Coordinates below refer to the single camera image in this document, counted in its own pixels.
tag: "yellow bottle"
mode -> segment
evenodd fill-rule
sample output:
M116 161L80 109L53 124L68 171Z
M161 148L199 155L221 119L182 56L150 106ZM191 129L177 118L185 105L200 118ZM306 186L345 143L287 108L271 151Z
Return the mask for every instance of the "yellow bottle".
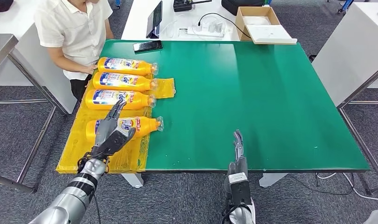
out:
M86 93L85 102L87 107L93 110L110 110L121 98L127 102L123 107L124 110L156 106L156 99L153 95L148 96L134 91L90 90Z
M99 71L93 77L93 85L96 89L143 92L146 90L154 90L157 86L157 82L155 79L147 79L143 76Z
M86 125L86 139L88 141L94 142L96 138L96 133L101 120L89 121ZM130 130L131 127L135 127L136 131L133 136L134 138L143 137L154 131L163 131L164 123L163 117L158 117L156 119L147 117L132 117L132 118L119 118L118 127L123 130Z
M147 74L157 75L157 63L147 63L140 60L124 58L102 57L98 61L98 70L105 72L117 72L130 75L145 76Z

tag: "white desk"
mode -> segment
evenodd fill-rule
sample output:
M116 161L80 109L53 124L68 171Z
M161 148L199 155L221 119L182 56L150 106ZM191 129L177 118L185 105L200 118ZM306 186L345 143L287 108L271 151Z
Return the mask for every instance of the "white desk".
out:
M232 15L229 13L229 11L222 7L221 0L213 0L212 2L197 4L195 5L195 8L190 11L177 13L173 10L173 1L174 0L163 0L160 31L163 31L167 25L168 27L162 33L160 33L160 40L239 41L236 27L218 15L208 15L202 19L202 22L212 22L215 19L225 22L226 27L224 37L199 37L195 35L188 35L183 30L178 31L180 28L188 28L191 25L197 24L199 19L206 13L218 13L235 22L236 16ZM146 38L148 16L159 4L159 2L160 0L134 0L121 39L149 40Z
M19 43L12 54L45 86L68 112L72 113L76 99L71 93L70 81L51 61L46 49L39 44L34 24L34 12L41 0L14 0L10 9L0 13L0 34L13 34ZM5 59L0 64L0 85L31 86L16 66Z
M336 106L378 70L377 13L376 2L354 2L312 63Z

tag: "man's arm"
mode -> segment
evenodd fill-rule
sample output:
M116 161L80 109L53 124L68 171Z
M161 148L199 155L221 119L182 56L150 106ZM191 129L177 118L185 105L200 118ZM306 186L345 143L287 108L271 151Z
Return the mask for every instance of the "man's arm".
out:
M72 72L82 72L85 74L93 74L93 71L97 68L96 65L92 64L90 66L84 66L78 64L68 58L63 54L62 48L46 48L50 55L50 58L61 69Z
M115 39L115 37L113 37L113 33L112 33L112 30L111 30L111 26L109 25L108 19L105 20L105 30L106 30L106 38L107 39Z

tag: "silver robotic arm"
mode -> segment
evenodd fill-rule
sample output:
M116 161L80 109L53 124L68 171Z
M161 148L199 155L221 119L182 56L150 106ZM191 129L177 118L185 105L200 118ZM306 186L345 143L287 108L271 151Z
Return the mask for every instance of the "silver robotic arm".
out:
M119 100L100 122L91 152L78 161L78 174L51 205L29 224L78 224L82 220L97 189L99 178L105 173L109 156L119 151L133 138L135 128L118 127L120 111L126 105Z
M255 224L255 204L251 198L248 181L247 158L244 156L243 136L237 129L234 132L236 159L229 164L224 188L227 193L225 220L231 224Z

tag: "white power strip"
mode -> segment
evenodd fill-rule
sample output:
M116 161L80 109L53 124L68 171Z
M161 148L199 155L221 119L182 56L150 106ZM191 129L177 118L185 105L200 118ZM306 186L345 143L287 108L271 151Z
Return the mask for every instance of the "white power strip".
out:
M220 32L216 30L214 30L214 32L210 32L210 29L206 26L198 27L197 25L193 25L188 27L188 35L223 37L224 30L221 30Z

